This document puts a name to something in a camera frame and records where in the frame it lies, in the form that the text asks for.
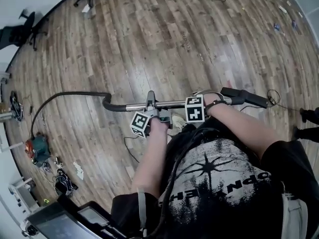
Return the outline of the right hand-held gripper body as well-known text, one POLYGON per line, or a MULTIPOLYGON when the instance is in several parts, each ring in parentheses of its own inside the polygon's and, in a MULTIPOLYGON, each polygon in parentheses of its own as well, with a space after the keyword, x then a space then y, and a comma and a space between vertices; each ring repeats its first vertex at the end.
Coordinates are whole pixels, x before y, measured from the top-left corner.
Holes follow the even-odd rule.
POLYGON ((185 99, 185 114, 187 123, 197 123, 205 121, 204 99, 202 94, 185 99))

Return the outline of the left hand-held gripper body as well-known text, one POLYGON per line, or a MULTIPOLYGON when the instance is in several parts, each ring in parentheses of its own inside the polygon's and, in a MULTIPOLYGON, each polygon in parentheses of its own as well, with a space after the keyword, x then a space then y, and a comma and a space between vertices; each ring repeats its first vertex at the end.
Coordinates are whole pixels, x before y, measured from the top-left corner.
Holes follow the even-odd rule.
POLYGON ((147 138, 151 131, 150 120, 152 118, 158 118, 160 122, 168 125, 169 129, 172 129, 172 116, 169 110, 165 109, 152 109, 141 112, 135 112, 131 121, 131 131, 133 134, 142 138, 147 138))

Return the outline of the person's right hand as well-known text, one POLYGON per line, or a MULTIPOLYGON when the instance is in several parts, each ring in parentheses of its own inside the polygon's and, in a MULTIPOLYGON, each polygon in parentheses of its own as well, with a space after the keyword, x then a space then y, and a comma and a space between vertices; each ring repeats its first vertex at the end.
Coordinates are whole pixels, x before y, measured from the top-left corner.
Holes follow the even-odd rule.
POLYGON ((220 93, 206 93, 203 95, 203 98, 206 109, 209 109, 218 104, 227 104, 227 102, 224 99, 224 96, 220 93))

